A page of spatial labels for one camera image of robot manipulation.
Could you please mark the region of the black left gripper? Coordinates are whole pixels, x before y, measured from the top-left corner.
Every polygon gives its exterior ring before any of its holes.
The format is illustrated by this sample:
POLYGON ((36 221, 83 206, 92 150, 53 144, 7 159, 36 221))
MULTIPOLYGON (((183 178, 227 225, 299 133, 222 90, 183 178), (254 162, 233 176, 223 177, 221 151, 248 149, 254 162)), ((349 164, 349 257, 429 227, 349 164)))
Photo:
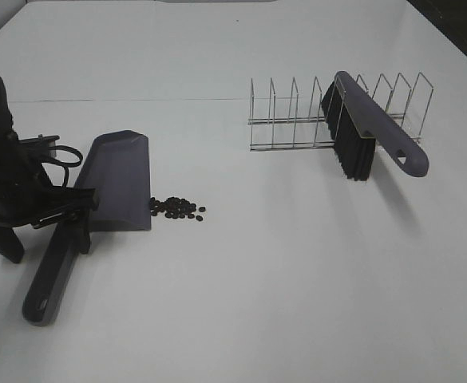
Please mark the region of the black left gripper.
POLYGON ((99 205, 94 188, 67 186, 69 170, 81 165, 83 155, 67 145, 56 145, 56 157, 31 157, 15 133, 0 136, 0 255, 22 261, 25 249, 14 228, 39 228, 76 214, 73 232, 80 254, 91 246, 89 213, 99 205))

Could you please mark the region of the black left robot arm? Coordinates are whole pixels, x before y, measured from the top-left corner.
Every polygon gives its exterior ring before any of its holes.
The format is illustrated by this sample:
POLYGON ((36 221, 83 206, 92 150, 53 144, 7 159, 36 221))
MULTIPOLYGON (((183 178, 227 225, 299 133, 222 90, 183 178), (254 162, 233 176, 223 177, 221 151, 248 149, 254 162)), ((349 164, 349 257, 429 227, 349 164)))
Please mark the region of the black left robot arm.
POLYGON ((69 187, 69 170, 81 165, 83 155, 57 139, 19 139, 0 77, 0 254, 12 263, 25 253, 14 232, 25 225, 66 224, 79 251, 89 251, 89 214, 98 207, 98 195, 92 188, 69 187))

